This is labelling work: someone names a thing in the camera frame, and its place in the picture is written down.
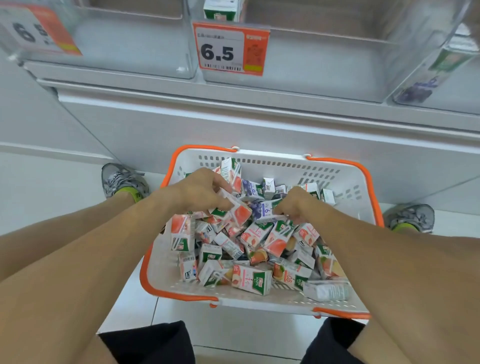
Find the black shorts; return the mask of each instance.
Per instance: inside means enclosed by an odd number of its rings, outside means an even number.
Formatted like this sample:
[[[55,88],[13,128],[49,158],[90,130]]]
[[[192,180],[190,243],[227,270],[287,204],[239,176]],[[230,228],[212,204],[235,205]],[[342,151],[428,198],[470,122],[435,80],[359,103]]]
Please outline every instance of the black shorts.
[[[365,325],[328,318],[307,349],[301,364],[362,364],[348,347]],[[99,335],[119,364],[195,364],[183,321]]]

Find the hand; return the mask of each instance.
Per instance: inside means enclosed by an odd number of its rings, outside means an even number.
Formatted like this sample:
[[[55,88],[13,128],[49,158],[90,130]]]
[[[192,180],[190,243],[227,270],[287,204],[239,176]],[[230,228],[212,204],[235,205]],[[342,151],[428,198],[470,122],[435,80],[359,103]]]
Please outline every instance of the hand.
[[[228,211],[232,203],[216,194],[223,188],[232,193],[229,183],[218,173],[208,168],[200,168],[187,178],[173,184],[170,189],[176,214],[185,214],[187,211],[207,211],[218,207]]]
[[[306,207],[318,202],[318,200],[305,191],[303,188],[295,186],[289,192],[287,197],[280,202],[273,210],[276,215],[286,215],[294,224],[308,222],[306,217]]]

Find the white tiled floor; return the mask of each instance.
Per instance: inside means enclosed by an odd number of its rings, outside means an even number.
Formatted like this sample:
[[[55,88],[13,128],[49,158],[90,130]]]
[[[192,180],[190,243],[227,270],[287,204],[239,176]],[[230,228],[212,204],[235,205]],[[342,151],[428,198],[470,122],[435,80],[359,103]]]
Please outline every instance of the white tiled floor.
[[[97,164],[0,153],[0,234],[103,201],[100,169]],[[163,175],[148,173],[146,178],[153,189],[160,185]],[[387,208],[389,205],[382,204],[382,209]],[[435,233],[480,237],[479,223],[480,216],[437,211]],[[202,357],[213,355],[225,360],[236,357],[229,352],[235,350],[275,355],[286,358],[272,359],[276,363],[293,363],[289,359],[302,358],[323,322],[312,316],[211,309],[205,303],[157,300],[140,286],[139,269],[140,265],[100,331],[183,320],[192,343],[203,347],[196,348]],[[292,340],[289,346],[284,344],[286,336]],[[270,359],[246,360],[264,363]]]

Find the yellow sock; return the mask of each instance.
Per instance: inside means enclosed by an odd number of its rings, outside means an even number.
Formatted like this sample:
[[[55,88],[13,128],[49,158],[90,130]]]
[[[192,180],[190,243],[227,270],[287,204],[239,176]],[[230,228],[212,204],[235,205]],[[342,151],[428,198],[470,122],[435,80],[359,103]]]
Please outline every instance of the yellow sock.
[[[402,229],[415,229],[415,231],[418,231],[418,229],[415,227],[415,225],[409,224],[408,222],[402,222],[401,224],[396,225],[392,231],[399,231]]]
[[[122,192],[122,191],[130,193],[132,195],[135,203],[137,203],[140,200],[143,200],[143,198],[144,198],[142,196],[142,194],[140,192],[138,192],[136,189],[134,189],[133,187],[122,187],[118,191],[116,191],[115,193],[117,194],[118,192]]]

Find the barcode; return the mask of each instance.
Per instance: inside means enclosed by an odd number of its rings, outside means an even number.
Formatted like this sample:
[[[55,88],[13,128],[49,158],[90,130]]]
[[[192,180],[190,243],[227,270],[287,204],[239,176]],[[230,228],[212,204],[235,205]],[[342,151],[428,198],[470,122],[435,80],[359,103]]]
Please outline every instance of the barcode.
[[[222,66],[222,65],[211,64],[211,63],[206,63],[206,64],[205,64],[205,67],[207,67],[207,68],[215,68],[216,70],[238,71],[238,72],[241,72],[241,67]]]

